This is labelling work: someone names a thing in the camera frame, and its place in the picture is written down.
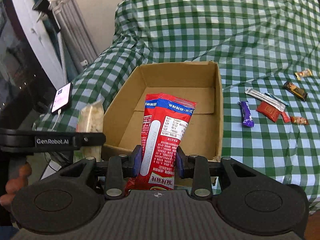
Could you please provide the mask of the person's left hand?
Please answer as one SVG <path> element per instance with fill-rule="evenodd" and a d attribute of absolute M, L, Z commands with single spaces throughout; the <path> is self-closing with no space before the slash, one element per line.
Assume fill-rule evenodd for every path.
<path fill-rule="evenodd" d="M 16 193 L 23 187 L 28 185 L 28 177 L 32 174 L 31 166 L 28 162 L 19 168 L 17 178 L 10 179 L 5 185 L 5 193 L 1 194 L 1 206 L 9 212 L 11 211 L 11 203 Z"/>

